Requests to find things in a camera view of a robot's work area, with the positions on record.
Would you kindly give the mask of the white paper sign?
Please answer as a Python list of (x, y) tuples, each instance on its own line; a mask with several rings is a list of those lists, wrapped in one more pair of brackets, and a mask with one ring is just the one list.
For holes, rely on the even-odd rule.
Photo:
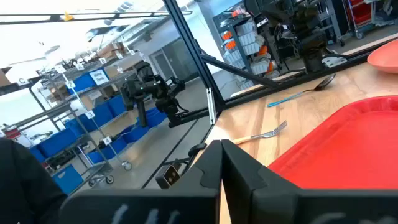
[(93, 81), (97, 86), (109, 82), (108, 75), (102, 68), (97, 70), (92, 70), (88, 72), (88, 74), (90, 75), (90, 77), (93, 79)]

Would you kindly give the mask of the red plastic tray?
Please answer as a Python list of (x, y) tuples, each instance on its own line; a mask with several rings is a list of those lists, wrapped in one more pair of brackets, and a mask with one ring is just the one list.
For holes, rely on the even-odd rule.
[(398, 96), (342, 107), (268, 168), (303, 189), (398, 190)]

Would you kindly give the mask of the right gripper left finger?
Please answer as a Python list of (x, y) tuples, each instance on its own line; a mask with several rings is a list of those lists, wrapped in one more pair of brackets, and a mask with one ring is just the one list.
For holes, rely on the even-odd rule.
[(62, 205), (59, 224), (218, 224), (222, 143), (211, 142), (168, 189), (94, 189)]

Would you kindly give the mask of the blue storage bin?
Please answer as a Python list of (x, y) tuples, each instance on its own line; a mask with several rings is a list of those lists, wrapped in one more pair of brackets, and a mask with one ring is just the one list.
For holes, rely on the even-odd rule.
[(140, 140), (149, 130), (148, 126), (142, 127), (140, 124), (133, 124), (122, 130), (120, 135), (126, 143), (133, 143)]
[(167, 115), (157, 108), (151, 108), (146, 111), (146, 123), (150, 128), (158, 126), (167, 118)]
[(32, 155), (40, 162), (43, 163), (45, 161), (45, 157), (41, 153), (40, 149), (37, 146), (32, 146), (29, 148), (29, 151)]
[(58, 152), (66, 149), (77, 140), (75, 133), (67, 128), (50, 136), (38, 146), (44, 157), (52, 157)]
[(91, 75), (89, 73), (84, 73), (80, 77), (76, 78), (73, 82), (75, 84), (74, 90), (76, 92), (79, 92), (81, 90), (84, 90), (86, 88), (90, 88), (90, 87), (93, 87), (96, 85), (96, 83), (94, 82), (93, 78), (91, 77)]
[[(117, 139), (114, 139), (110, 145), (106, 146), (103, 141), (100, 141), (98, 146), (106, 159), (112, 159), (115, 157), (115, 153), (111, 148), (113, 148), (114, 151), (119, 154), (127, 146), (127, 143), (122, 137), (119, 137)], [(87, 156), (94, 164), (104, 161), (104, 158), (96, 149), (90, 151)]]
[(83, 182), (83, 177), (76, 171), (72, 164), (60, 170), (52, 178), (67, 195), (71, 194)]
[(101, 127), (114, 118), (109, 106), (105, 103), (93, 108), (93, 112), (95, 114), (93, 119), (88, 119), (85, 114), (78, 117), (88, 132), (96, 130), (97, 127)]
[(121, 95), (116, 95), (107, 102), (109, 110), (114, 117), (117, 117), (126, 112), (125, 104)]

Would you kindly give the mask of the cardboard box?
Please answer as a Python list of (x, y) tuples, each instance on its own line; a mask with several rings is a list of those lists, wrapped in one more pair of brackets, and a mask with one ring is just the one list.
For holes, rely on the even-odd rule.
[(106, 61), (109, 61), (113, 58), (117, 58), (117, 53), (121, 55), (125, 54), (125, 48), (122, 42), (115, 42), (106, 45), (97, 53), (97, 56), (99, 59), (104, 58)]

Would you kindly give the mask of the large black rounded object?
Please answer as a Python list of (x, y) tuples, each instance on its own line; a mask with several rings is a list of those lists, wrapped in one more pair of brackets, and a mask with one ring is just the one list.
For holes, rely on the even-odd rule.
[(0, 138), (0, 224), (58, 224), (66, 199), (26, 147)]

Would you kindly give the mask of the red tool cart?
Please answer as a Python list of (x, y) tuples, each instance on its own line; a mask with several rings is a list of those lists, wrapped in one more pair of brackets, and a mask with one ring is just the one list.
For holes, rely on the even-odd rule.
[(364, 0), (342, 0), (352, 35), (362, 39), (366, 32), (375, 28), (371, 20), (371, 5)]

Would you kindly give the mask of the thin black metal rail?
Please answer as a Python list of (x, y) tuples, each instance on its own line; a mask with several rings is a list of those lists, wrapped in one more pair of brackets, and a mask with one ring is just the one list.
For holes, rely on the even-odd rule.
[[(167, 17), (170, 14), (166, 11), (157, 12), (88, 12), (88, 13), (69, 13), (74, 17), (72, 21), (83, 22), (116, 19), (138, 19)], [(61, 14), (0, 14), (0, 26), (5, 25), (23, 25), (23, 24), (43, 24), (65, 22), (64, 13)]]

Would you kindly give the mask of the salmon orange plate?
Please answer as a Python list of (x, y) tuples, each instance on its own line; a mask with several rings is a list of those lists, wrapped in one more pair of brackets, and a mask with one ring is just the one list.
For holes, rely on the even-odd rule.
[(374, 50), (368, 56), (367, 63), (379, 71), (398, 74), (398, 39)]

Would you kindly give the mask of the black spoon blue handle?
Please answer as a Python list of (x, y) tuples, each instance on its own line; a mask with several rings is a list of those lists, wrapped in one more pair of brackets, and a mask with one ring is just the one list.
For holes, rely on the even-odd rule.
[(333, 79), (334, 79), (335, 77), (336, 77), (335, 74), (329, 75), (327, 78), (325, 78), (324, 80), (322, 80), (315, 88), (312, 88), (312, 89), (308, 89), (308, 90), (304, 90), (304, 91), (298, 92), (298, 93), (296, 93), (296, 94), (294, 94), (294, 95), (291, 95), (291, 96), (289, 96), (289, 97), (286, 97), (286, 98), (284, 98), (284, 99), (282, 99), (282, 100), (279, 100), (279, 101), (276, 101), (276, 102), (273, 102), (273, 103), (269, 103), (267, 106), (268, 106), (268, 107), (273, 107), (273, 106), (279, 105), (279, 104), (284, 103), (284, 102), (286, 102), (286, 101), (289, 101), (289, 100), (291, 100), (291, 99), (293, 99), (293, 98), (296, 98), (296, 97), (298, 97), (298, 96), (300, 96), (300, 95), (302, 95), (302, 94), (304, 94), (304, 93), (306, 93), (306, 92), (310, 92), (310, 91), (321, 91), (321, 90), (325, 89), (325, 88), (333, 81)]

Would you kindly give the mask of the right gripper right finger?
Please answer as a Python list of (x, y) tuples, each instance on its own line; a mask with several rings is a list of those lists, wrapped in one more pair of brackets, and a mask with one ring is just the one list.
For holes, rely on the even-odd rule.
[(396, 190), (307, 190), (222, 140), (232, 224), (398, 224)]

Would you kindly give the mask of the shelf of small parts bins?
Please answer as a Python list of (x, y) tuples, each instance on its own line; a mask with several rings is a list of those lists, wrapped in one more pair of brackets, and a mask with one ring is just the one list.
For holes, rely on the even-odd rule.
[(264, 78), (273, 70), (266, 39), (242, 4), (237, 4), (213, 18), (221, 37), (223, 60), (230, 66)]

